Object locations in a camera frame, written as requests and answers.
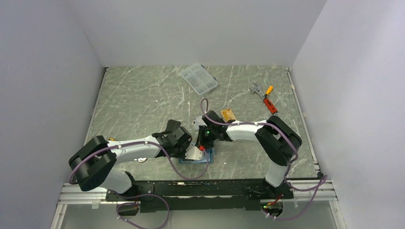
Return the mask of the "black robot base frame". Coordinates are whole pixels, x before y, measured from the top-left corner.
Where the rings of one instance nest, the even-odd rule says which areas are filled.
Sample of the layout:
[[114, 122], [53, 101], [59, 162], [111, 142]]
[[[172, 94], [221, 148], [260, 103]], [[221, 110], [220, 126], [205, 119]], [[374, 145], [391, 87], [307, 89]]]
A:
[[137, 190], [115, 194], [108, 190], [106, 202], [140, 204], [141, 213], [170, 210], [260, 210], [266, 201], [293, 199], [286, 184], [271, 187], [263, 178], [197, 181], [138, 181]]

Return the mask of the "silver credit card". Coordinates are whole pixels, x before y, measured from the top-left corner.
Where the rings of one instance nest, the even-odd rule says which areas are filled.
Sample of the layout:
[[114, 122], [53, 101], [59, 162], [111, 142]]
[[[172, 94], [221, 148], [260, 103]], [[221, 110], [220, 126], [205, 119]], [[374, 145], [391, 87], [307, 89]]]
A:
[[198, 131], [200, 129], [200, 126], [205, 126], [205, 122], [202, 119], [202, 116], [198, 116], [195, 118], [195, 120], [192, 122], [194, 130]]

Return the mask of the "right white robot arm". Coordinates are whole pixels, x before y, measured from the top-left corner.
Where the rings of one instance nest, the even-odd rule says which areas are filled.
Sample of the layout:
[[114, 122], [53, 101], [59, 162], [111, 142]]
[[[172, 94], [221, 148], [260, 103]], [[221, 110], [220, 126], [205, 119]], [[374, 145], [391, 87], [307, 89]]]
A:
[[281, 118], [272, 115], [259, 122], [225, 122], [211, 110], [202, 116], [202, 121], [204, 124], [199, 126], [197, 148], [212, 148], [217, 140], [258, 142], [270, 159], [263, 192], [269, 198], [275, 198], [281, 193], [281, 184], [288, 174], [288, 167], [298, 158], [298, 150], [302, 145], [301, 137]]

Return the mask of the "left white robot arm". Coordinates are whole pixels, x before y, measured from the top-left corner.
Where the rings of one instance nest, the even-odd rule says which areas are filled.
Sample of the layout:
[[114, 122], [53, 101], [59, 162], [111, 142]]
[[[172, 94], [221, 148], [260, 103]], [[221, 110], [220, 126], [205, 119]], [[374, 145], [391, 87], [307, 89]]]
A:
[[132, 200], [138, 189], [134, 177], [114, 166], [139, 158], [185, 158], [191, 140], [190, 132], [175, 120], [167, 122], [165, 131], [136, 140], [111, 141], [95, 136], [69, 159], [69, 183], [78, 184], [83, 192], [98, 187], [111, 189], [124, 200]]

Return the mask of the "orange handled screwdriver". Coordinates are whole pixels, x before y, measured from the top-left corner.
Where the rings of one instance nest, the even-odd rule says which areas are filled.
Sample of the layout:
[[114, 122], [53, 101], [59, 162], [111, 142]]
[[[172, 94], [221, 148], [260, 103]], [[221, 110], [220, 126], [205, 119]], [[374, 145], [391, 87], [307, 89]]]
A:
[[269, 94], [272, 92], [273, 90], [273, 86], [269, 86], [268, 89], [266, 90], [265, 94], [264, 94], [264, 98], [267, 98], [269, 96]]

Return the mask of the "clear plastic organizer box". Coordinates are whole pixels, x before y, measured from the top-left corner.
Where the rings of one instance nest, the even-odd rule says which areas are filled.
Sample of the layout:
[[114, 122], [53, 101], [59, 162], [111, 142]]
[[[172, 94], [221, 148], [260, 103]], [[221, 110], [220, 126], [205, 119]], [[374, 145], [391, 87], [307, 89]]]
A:
[[183, 69], [180, 76], [198, 95], [204, 95], [212, 91], [219, 84], [201, 64], [194, 64]]

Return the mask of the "blue card holder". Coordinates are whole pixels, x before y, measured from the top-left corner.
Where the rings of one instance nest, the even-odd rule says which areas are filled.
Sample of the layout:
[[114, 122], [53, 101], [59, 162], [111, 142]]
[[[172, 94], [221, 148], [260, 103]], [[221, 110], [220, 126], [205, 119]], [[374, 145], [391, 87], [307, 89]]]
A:
[[212, 164], [214, 155], [215, 155], [215, 149], [207, 148], [207, 149], [205, 149], [202, 160], [197, 161], [197, 160], [187, 160], [185, 158], [180, 158], [179, 163], [180, 164], [206, 164], [206, 163]]

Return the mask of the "silver open-end wrench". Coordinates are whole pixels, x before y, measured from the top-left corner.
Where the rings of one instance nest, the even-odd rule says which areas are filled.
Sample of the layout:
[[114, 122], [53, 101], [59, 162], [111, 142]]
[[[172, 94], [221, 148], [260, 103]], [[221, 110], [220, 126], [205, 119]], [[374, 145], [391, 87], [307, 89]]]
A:
[[147, 158], [135, 158], [133, 161], [139, 162], [139, 163], [143, 163], [147, 160]]

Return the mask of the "red handled adjustable wrench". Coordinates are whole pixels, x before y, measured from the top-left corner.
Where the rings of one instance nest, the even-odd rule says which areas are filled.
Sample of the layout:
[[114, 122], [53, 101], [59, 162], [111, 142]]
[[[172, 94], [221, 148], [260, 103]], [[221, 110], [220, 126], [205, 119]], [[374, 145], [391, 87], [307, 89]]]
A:
[[257, 94], [260, 96], [263, 103], [266, 105], [267, 109], [272, 115], [279, 115], [278, 110], [276, 109], [275, 105], [269, 100], [269, 98], [264, 98], [265, 92], [263, 92], [260, 84], [253, 82], [253, 84], [249, 86], [249, 89], [252, 91], [253, 94]]

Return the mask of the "orange credit card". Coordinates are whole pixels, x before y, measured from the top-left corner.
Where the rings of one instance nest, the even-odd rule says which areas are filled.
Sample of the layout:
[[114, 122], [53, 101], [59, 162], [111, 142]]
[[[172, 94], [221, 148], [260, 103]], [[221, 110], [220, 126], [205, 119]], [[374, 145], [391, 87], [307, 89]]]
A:
[[236, 116], [234, 115], [233, 111], [231, 109], [224, 109], [221, 111], [221, 115], [223, 117], [223, 120], [226, 123], [233, 122], [236, 120]]

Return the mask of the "aluminium rail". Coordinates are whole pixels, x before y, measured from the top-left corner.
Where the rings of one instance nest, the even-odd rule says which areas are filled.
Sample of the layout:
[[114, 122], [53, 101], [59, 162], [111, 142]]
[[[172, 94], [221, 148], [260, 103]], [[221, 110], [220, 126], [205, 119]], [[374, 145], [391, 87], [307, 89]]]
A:
[[107, 189], [97, 187], [90, 191], [82, 191], [79, 185], [64, 183], [58, 199], [59, 205], [95, 205], [98, 206], [106, 200]]

